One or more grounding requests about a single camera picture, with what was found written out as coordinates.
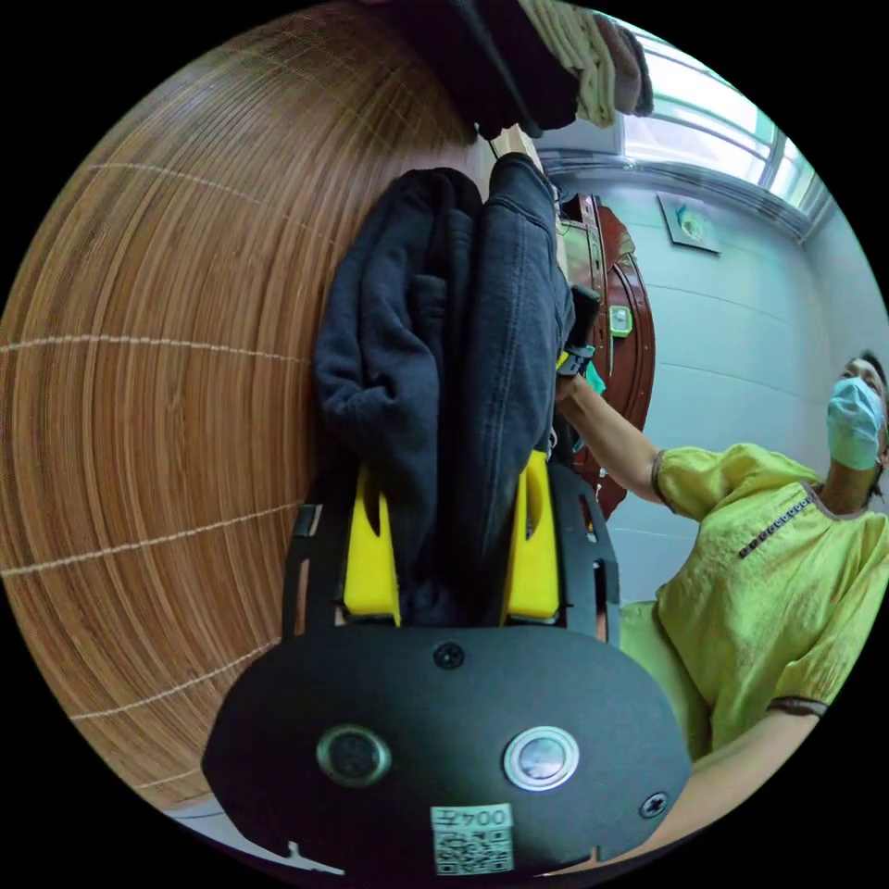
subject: folded clothing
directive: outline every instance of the folded clothing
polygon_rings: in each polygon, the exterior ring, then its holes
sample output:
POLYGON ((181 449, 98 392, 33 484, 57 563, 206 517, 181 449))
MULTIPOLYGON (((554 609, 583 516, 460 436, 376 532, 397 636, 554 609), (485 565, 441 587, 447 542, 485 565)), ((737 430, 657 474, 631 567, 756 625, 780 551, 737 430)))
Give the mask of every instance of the folded clothing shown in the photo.
POLYGON ((613 126, 614 63, 592 9, 559 0, 519 0, 521 8, 559 64, 579 81, 580 117, 613 126))
POLYGON ((365 220, 332 283, 315 383, 328 431, 387 497, 405 623, 489 613, 572 325, 552 190, 524 155, 496 162, 486 204, 462 173, 415 170, 365 220))

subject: wood grain panel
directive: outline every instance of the wood grain panel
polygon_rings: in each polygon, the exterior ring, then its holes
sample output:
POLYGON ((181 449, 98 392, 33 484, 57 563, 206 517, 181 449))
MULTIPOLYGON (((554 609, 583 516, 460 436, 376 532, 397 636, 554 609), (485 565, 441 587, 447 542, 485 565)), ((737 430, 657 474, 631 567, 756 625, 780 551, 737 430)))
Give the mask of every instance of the wood grain panel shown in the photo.
POLYGON ((77 728, 156 805, 279 631, 332 275, 408 169, 491 149, 353 4, 241 35, 103 139, 0 319, 0 575, 77 728))

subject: wooden cabinet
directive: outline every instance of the wooden cabinet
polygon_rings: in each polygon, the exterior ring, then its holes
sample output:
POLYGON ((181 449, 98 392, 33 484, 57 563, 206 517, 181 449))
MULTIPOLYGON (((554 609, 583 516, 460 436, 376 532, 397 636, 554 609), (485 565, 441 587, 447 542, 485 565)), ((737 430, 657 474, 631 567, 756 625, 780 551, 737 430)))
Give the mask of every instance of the wooden cabinet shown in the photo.
MULTIPOLYGON (((642 273, 635 255, 623 252, 627 232, 617 217, 590 195, 565 205, 571 220, 562 220, 571 283, 584 284, 602 296, 601 308, 589 337, 595 347, 594 365, 606 385, 606 401, 642 430, 648 415, 655 375, 655 328, 642 273), (626 306, 633 329, 626 338, 612 340, 610 306, 626 306)), ((597 491, 607 519, 627 492, 600 467, 584 448, 574 459, 575 469, 597 491)))

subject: hanging clothes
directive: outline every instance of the hanging clothes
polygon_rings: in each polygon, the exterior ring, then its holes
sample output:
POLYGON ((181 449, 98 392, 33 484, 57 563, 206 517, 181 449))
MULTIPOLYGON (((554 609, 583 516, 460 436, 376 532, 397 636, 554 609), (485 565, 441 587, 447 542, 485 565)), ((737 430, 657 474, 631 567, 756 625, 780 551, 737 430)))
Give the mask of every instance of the hanging clothes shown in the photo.
POLYGON ((556 363, 574 323, 551 186, 524 155, 490 197, 414 170, 371 210, 334 277, 315 350, 328 432, 389 503, 403 620, 458 626, 490 608, 516 488, 546 451, 556 363))
POLYGON ((559 64, 518 0, 474 0, 474 5, 537 126, 543 131, 560 130, 573 123, 577 78, 559 64))
POLYGON ((623 114, 634 114, 642 91, 639 61, 623 37, 625 29, 601 13, 594 13, 593 18, 614 63, 614 107, 623 114))
POLYGON ((519 0, 531 24, 563 68, 580 84, 578 116, 597 127, 614 125, 615 69, 592 9, 557 0, 519 0))
POLYGON ((643 49, 642 44, 639 43, 639 38, 636 37, 632 31, 627 31, 626 28, 621 28, 620 36, 623 37, 626 44, 632 50, 632 54, 635 56, 636 62, 639 65, 639 73, 642 77, 639 88, 639 101, 636 103, 636 108, 632 113, 637 118, 650 117, 651 113, 655 110, 655 93, 654 88, 651 85, 651 74, 648 71, 645 50, 643 49))
POLYGON ((536 138, 574 121, 577 79, 518 0, 390 0, 370 8, 423 58, 483 139, 516 124, 536 138))

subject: button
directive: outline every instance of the button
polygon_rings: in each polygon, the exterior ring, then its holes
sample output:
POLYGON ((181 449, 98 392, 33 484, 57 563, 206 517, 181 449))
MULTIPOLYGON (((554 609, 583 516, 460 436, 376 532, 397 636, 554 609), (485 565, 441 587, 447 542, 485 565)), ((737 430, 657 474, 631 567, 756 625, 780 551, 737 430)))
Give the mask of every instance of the button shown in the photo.
POLYGON ((370 729, 337 725, 325 732, 316 749, 318 764, 343 787, 369 787, 389 770, 389 748, 370 729))
POLYGON ((574 774, 579 761, 580 749, 567 732, 538 726, 513 738, 503 769, 521 790, 552 790, 574 774))
POLYGON ((565 748, 553 738, 534 738, 519 753, 519 768, 532 781, 547 781, 565 768, 565 748))

